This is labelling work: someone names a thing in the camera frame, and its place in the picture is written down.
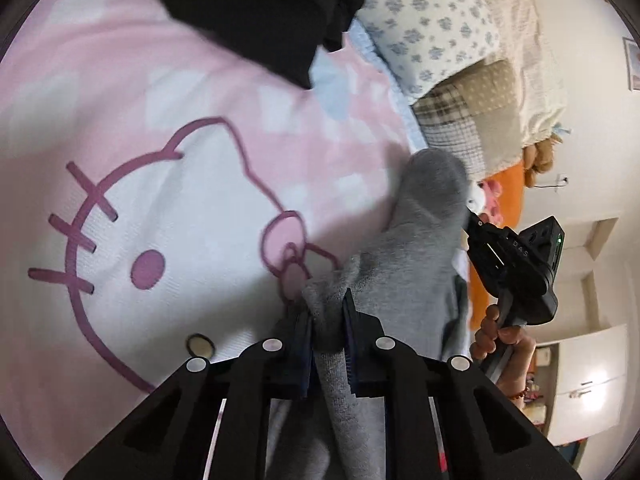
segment white cabinet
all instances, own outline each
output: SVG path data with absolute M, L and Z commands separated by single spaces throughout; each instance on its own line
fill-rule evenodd
M 546 434 L 548 440 L 559 446 L 615 426 L 620 421 L 625 378 L 556 396 Z
M 556 395 L 625 375 L 626 348 L 626 325 L 562 340 Z
M 626 391 L 626 325 L 558 342 L 558 374 L 546 425 L 555 446 L 620 421 Z

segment bracelet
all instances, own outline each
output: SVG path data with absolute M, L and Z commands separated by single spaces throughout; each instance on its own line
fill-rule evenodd
M 507 399 L 509 399 L 509 400 L 523 399 L 524 396 L 527 395 L 528 391 L 529 391 L 529 387 L 525 386 L 524 390 L 522 390 L 519 394 L 516 394 L 514 396 L 507 396 Z

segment silver screw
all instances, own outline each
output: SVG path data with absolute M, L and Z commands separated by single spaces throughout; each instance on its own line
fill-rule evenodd
M 396 346 L 396 342 L 390 337 L 379 337 L 376 339 L 376 346 L 381 350 L 391 350 Z
M 471 363 L 469 362 L 469 359 L 467 359 L 466 357 L 462 357 L 462 355 L 456 355 L 451 360 L 451 366 L 453 366 L 456 370 L 460 372 L 464 372 L 466 370 L 469 370 Z
M 262 348 L 267 352 L 277 352 L 282 348 L 282 341 L 279 339 L 267 339 L 267 341 L 262 343 Z
M 207 367 L 207 362 L 202 357 L 194 357 L 187 361 L 187 370 L 190 372 L 201 372 Z

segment black cloth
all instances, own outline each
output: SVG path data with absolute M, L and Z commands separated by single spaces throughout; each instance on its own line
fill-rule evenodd
M 364 0 L 162 0 L 169 13 L 211 39 L 311 88 L 309 67 L 322 44 L 342 47 L 342 32 Z

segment orange cushion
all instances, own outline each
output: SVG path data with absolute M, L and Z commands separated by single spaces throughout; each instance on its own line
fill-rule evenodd
M 515 229 L 520 221 L 522 213 L 522 199 L 524 195 L 524 170 L 522 161 L 515 166 L 511 166 L 508 170 L 491 176 L 500 184 L 502 184 L 502 194 L 498 197 L 500 212 L 504 216 L 504 225 Z M 484 290 L 482 282 L 474 266 L 470 266 L 470 282 L 469 282 L 469 300 L 473 308 L 471 316 L 471 330 L 478 330 L 480 322 L 484 318 L 484 311 L 489 306 L 489 293 Z

